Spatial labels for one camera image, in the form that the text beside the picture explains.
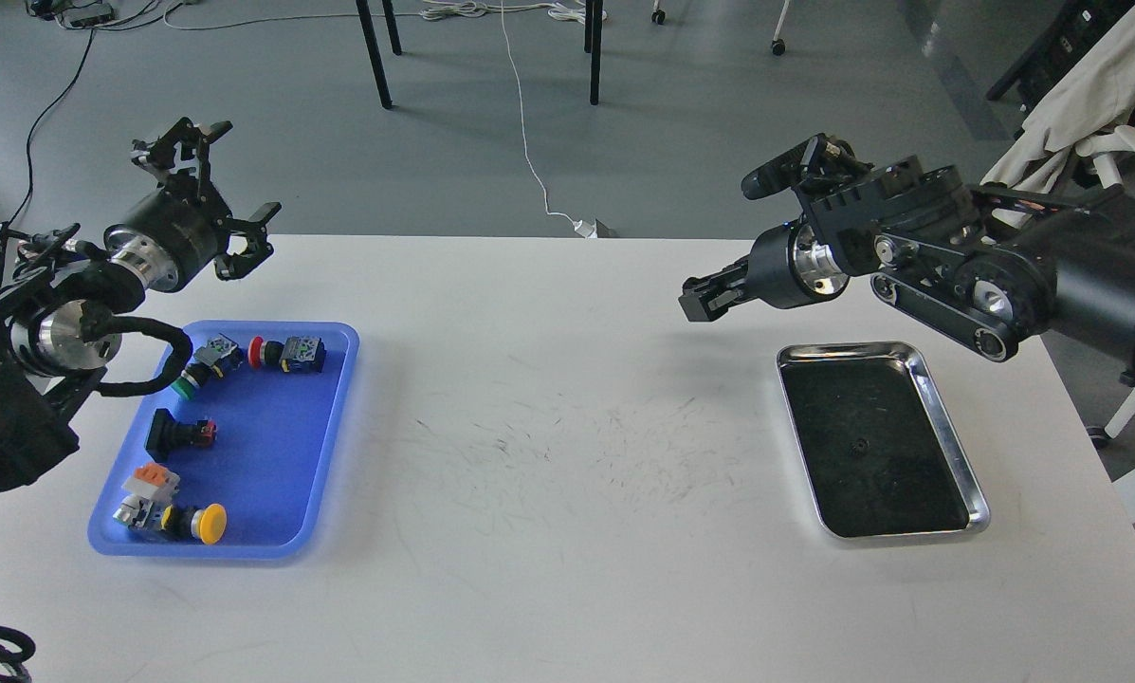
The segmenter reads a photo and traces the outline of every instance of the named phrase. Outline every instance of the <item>wheel caster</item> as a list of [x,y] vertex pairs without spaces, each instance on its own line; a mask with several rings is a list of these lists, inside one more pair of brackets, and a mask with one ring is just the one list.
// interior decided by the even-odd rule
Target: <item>wheel caster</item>
[[1086,433],[1091,437],[1091,442],[1094,444],[1094,448],[1101,450],[1110,446],[1110,435],[1105,432],[1105,429],[1101,427],[1087,427]]

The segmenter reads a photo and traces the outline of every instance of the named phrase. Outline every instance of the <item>white cable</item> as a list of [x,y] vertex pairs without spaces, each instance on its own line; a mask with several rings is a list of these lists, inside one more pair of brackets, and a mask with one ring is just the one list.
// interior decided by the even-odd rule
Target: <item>white cable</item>
[[[294,15],[294,16],[289,16],[289,17],[262,17],[262,18],[259,18],[259,19],[246,19],[246,20],[242,20],[242,22],[228,23],[228,25],[217,25],[217,26],[176,26],[176,25],[173,25],[173,23],[169,22],[168,18],[171,16],[173,12],[176,11],[176,9],[182,8],[182,6],[184,6],[184,5],[185,5],[184,1],[176,0],[176,3],[173,3],[169,8],[167,8],[167,11],[163,12],[163,24],[167,25],[167,26],[169,26],[169,27],[174,27],[174,29],[178,29],[178,31],[215,31],[215,29],[219,29],[219,27],[235,27],[235,26],[261,25],[261,23],[264,23],[264,22],[291,22],[291,20],[296,20],[296,19],[337,19],[337,18],[343,18],[343,17],[360,17],[359,12],[342,12],[342,14],[336,14],[336,15]],[[385,15],[371,15],[371,16],[372,17],[382,17]],[[419,17],[420,12],[395,12],[395,16],[396,17]]]
[[504,15],[507,14],[504,9],[504,0],[501,0],[498,5],[498,26],[504,32],[504,44],[507,48],[507,61],[512,65],[512,75],[515,77],[515,99],[518,100],[521,109],[521,146],[524,150],[524,163],[529,165],[529,172],[533,174],[533,180],[538,182],[541,186],[541,202],[545,204],[546,216],[548,217],[564,217],[572,224],[572,228],[579,228],[581,221],[577,221],[568,213],[550,211],[550,192],[546,189],[546,183],[541,183],[541,176],[538,175],[538,170],[533,169],[533,161],[529,159],[529,135],[524,130],[524,91],[521,90],[521,74],[515,69],[515,60],[512,58],[512,42],[510,36],[507,36],[507,25],[504,23]]
[[[424,5],[432,5],[432,8],[420,9],[420,16],[429,22],[438,22],[449,17],[479,18],[487,15],[505,15],[507,12],[528,12],[529,9],[545,9],[546,14],[560,22],[585,23],[585,0],[575,0],[577,8],[569,8],[563,3],[529,3],[507,6],[501,1],[499,5],[480,3],[477,0],[468,0],[463,3],[452,3],[449,0],[423,0]],[[602,20],[609,16],[602,11]]]

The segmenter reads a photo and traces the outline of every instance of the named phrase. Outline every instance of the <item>wire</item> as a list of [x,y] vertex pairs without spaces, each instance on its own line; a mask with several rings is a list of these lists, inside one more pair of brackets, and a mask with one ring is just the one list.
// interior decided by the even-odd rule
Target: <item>wire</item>
[[521,109],[521,144],[524,147],[524,163],[529,165],[529,172],[533,174],[533,180],[538,182],[541,186],[541,202],[545,204],[546,216],[548,217],[564,217],[572,222],[572,226],[577,225],[578,221],[568,213],[550,211],[550,191],[546,189],[546,183],[541,183],[541,176],[538,175],[538,170],[533,168],[533,160],[529,159],[529,135],[526,133],[524,128],[524,91],[521,90],[521,74],[515,69],[515,60],[512,58],[512,42],[510,36],[507,36],[507,25],[504,23],[504,15],[507,12],[504,9],[504,0],[501,0],[498,5],[498,25],[504,32],[504,44],[507,48],[507,61],[512,65],[512,75],[515,77],[515,99],[518,100]]
[[[68,8],[68,9],[90,8],[91,5],[102,5],[102,3],[103,3],[103,0],[95,0],[94,3],[86,3],[86,5],[73,6],[73,8]],[[57,26],[64,27],[64,29],[66,29],[66,31],[86,31],[90,27],[93,27],[93,29],[95,29],[95,31],[107,31],[108,33],[119,33],[119,32],[124,32],[124,31],[133,31],[133,29],[135,29],[135,27],[150,26],[152,23],[159,22],[159,19],[161,19],[163,17],[157,16],[154,18],[151,18],[149,22],[142,22],[142,23],[140,23],[140,25],[126,26],[131,22],[133,22],[133,20],[135,20],[135,19],[137,19],[137,18],[140,18],[142,16],[145,16],[145,15],[148,15],[150,12],[153,12],[154,9],[159,9],[160,6],[161,6],[161,3],[162,3],[161,0],[146,0],[146,3],[142,5],[141,9],[137,9],[137,14],[131,15],[129,17],[121,17],[119,19],[112,19],[112,20],[109,20],[109,22],[104,22],[104,23],[101,23],[100,25],[94,25],[94,26],[66,26],[65,23],[62,23],[62,16],[64,16],[65,12],[59,12],[59,14],[54,15],[54,20],[57,22]]]
[[[447,0],[423,0],[424,5],[434,5],[432,8],[420,9],[420,16],[429,22],[438,22],[449,17],[479,18],[489,14],[505,15],[508,12],[528,12],[529,9],[546,9],[550,18],[560,22],[585,23],[585,1],[575,0],[579,8],[568,8],[563,3],[531,3],[506,6],[503,0],[499,5],[478,3],[466,1],[466,3],[451,3]],[[602,20],[607,16],[602,12]]]
[[[575,0],[579,6],[578,9],[569,8],[563,3],[532,3],[532,5],[514,5],[511,8],[506,8],[503,3],[501,5],[488,5],[488,3],[477,3],[476,1],[468,1],[466,3],[449,3],[446,0],[423,0],[424,3],[434,5],[432,8],[420,9],[418,12],[395,12],[396,17],[423,17],[429,22],[437,22],[440,19],[446,19],[449,17],[484,17],[489,14],[503,14],[503,12],[527,12],[529,9],[546,9],[546,14],[561,22],[579,22],[585,23],[585,10],[582,9],[585,3],[583,0]],[[228,23],[228,25],[216,25],[216,26],[176,26],[170,22],[170,17],[176,12],[177,9],[182,8],[185,3],[182,0],[176,0],[171,3],[165,11],[163,16],[155,17],[150,22],[142,23],[142,25],[133,26],[146,26],[159,20],[163,22],[165,25],[174,27],[177,31],[216,31],[221,29],[221,27],[235,27],[235,26],[250,26],[259,25],[259,23],[264,22],[289,22],[296,19],[334,19],[334,18],[345,18],[345,17],[359,17],[358,12],[342,12],[334,15],[294,15],[288,17],[262,17],[258,19],[246,19],[242,22]],[[373,17],[380,17],[382,15],[372,15]],[[602,20],[607,18],[607,12],[602,12]]]
[[[173,23],[169,22],[168,18],[176,11],[176,9],[182,8],[182,6],[184,6],[184,5],[185,3],[183,3],[180,0],[177,0],[176,3],[173,3],[169,8],[167,8],[167,11],[163,12],[163,24],[167,25],[167,26],[169,26],[169,27],[174,27],[174,29],[177,29],[177,31],[215,31],[215,29],[220,29],[220,27],[261,25],[261,23],[264,23],[264,22],[291,22],[291,20],[296,20],[296,19],[334,19],[334,18],[340,18],[340,17],[360,17],[359,12],[343,12],[343,14],[337,14],[337,15],[294,15],[294,16],[291,16],[291,17],[263,17],[263,18],[259,18],[259,19],[246,19],[246,20],[243,20],[243,22],[234,22],[234,23],[228,23],[228,25],[217,25],[217,26],[176,26],[176,25],[173,25]],[[419,17],[420,14],[419,12],[395,12],[395,16],[396,17]]]
[[34,121],[32,121],[32,128],[28,129],[28,138],[26,138],[24,144],[25,155],[26,159],[28,159],[28,191],[24,193],[24,200],[20,202],[20,205],[18,205],[18,208],[15,209],[15,212],[11,213],[11,217],[5,221],[3,229],[9,228],[9,226],[15,222],[17,217],[20,217],[20,212],[23,212],[26,204],[28,204],[28,200],[32,200],[32,194],[35,191],[35,171],[32,165],[32,138],[35,136],[35,130],[37,130],[37,126],[40,126],[40,121],[43,120],[43,117],[48,116],[48,113],[52,111],[52,108],[62,101],[66,95],[69,95],[69,91],[73,90],[74,84],[78,82],[78,77],[83,74],[83,67],[86,66],[86,57],[91,53],[91,44],[94,42],[95,29],[91,29],[90,35],[86,36],[86,48],[83,50],[83,58],[82,60],[78,60],[78,68],[74,69],[74,77],[69,78],[69,83],[66,84],[66,88],[60,92],[60,95],[54,96],[52,102],[49,102],[48,107],[40,112]]

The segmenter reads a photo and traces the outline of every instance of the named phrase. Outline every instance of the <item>power adapter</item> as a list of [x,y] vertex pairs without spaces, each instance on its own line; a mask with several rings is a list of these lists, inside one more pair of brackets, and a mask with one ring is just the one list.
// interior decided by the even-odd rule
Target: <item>power adapter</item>
[[104,3],[90,5],[86,8],[66,9],[64,16],[69,27],[99,26],[116,18],[116,8]]
[[574,220],[572,221],[572,228],[575,228],[577,235],[588,239],[619,236],[619,234],[609,229],[607,225],[603,224],[600,219],[592,219],[592,222],[586,220]]

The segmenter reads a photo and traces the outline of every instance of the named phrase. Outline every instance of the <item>gray floor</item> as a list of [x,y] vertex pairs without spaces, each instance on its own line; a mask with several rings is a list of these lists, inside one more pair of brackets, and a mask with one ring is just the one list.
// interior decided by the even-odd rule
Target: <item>gray floor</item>
[[[809,0],[788,18],[788,53],[771,57],[779,3],[665,0],[667,22],[654,26],[647,1],[611,1],[598,107],[586,100],[583,27],[540,11],[506,25],[553,211],[599,217],[623,237],[750,239],[798,208],[789,197],[746,202],[740,178],[817,130],[849,140],[863,159],[917,153],[978,180],[1023,120],[1012,92],[998,103],[982,94],[1058,5]],[[204,0],[173,20],[351,9]],[[242,212],[280,200],[277,233],[573,237],[566,220],[545,216],[524,165],[498,17],[400,22],[406,52],[384,52],[389,112],[377,104],[355,18],[95,35],[78,85],[37,133],[37,191],[18,228],[78,221],[94,238],[152,188],[128,163],[131,140],[188,116],[234,121],[212,154],[217,185]],[[73,75],[85,39],[0,0],[0,220],[24,194],[26,130]],[[1126,394],[1118,363],[1045,342],[1084,419],[1104,422]],[[1130,470],[1135,438],[1119,438],[1103,461],[1112,477]]]

